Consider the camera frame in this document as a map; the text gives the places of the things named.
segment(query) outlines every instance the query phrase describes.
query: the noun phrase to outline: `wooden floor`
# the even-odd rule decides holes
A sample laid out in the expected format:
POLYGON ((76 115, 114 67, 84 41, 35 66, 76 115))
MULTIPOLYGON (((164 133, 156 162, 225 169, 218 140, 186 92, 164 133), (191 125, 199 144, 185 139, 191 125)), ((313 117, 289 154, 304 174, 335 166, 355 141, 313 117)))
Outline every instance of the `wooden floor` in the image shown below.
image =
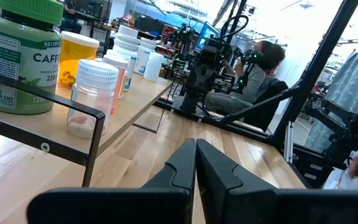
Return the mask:
MULTIPOLYGON (((151 108, 137 122, 156 128, 162 110, 151 108)), ((157 134, 131 126, 101 154, 92 187, 140 187, 153 177, 186 138, 204 138, 246 169, 280 188, 304 188, 272 147, 207 124, 165 112, 157 134)), ((0 136, 0 223, 25 223, 25 210, 37 194, 78 187, 85 168, 0 136)), ((195 192, 193 223, 204 223, 195 192)))

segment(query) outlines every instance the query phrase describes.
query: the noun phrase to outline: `green bottle cap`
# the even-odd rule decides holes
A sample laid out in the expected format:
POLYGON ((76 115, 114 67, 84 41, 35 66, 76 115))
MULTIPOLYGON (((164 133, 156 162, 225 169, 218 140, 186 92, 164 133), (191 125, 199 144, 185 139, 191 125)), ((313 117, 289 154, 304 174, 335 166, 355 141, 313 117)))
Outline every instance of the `green bottle cap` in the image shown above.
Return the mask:
POLYGON ((9 12, 60 25, 63 5, 56 0, 0 0, 0 7, 9 12))

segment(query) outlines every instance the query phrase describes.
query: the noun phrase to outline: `orange pill bottle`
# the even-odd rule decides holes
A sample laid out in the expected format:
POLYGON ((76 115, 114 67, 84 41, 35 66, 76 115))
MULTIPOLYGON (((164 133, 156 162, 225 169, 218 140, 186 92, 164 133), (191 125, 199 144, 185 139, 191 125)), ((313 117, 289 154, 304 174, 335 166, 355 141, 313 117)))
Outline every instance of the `orange pill bottle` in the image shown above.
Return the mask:
POLYGON ((94 59, 99 47, 99 41, 72 32, 62 32, 62 52, 58 83, 65 88, 71 88, 75 83, 78 62, 81 59, 94 59))

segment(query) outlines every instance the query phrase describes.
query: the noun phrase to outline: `clear plastic container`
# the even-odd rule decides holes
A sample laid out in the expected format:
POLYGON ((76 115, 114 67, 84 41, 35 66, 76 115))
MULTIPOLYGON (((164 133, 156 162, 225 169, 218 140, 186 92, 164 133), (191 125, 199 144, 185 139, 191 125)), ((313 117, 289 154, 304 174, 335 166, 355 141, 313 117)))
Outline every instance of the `clear plastic container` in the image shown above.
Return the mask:
POLYGON ((117 55, 105 55, 103 57, 103 62, 108 63, 110 65, 114 65, 118 68, 118 79, 117 79, 117 87, 114 90, 116 97, 112 103, 111 114, 114 114, 117 108, 117 101, 121 99, 122 94, 124 92, 125 79, 127 74, 128 61, 131 59, 130 56, 122 56, 119 57, 117 55))
MULTIPOLYGON (((107 63, 95 60, 80 60, 78 63, 77 79, 72 88, 71 100, 96 108, 106 115, 102 134, 109 124, 118 73, 116 67, 107 63)), ((68 131, 75 136, 92 138, 95 123, 96 118, 92 116, 73 109, 68 112, 68 131)))

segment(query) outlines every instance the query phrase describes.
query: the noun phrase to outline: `yellow pill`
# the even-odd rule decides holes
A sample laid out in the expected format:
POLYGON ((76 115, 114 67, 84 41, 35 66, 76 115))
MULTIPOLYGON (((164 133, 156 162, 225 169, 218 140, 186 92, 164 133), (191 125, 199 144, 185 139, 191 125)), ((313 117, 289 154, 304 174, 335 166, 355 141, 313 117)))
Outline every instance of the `yellow pill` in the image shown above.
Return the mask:
POLYGON ((68 85, 68 81, 66 81, 66 80, 61 81, 60 83, 61 83, 63 86, 69 86, 69 85, 68 85))

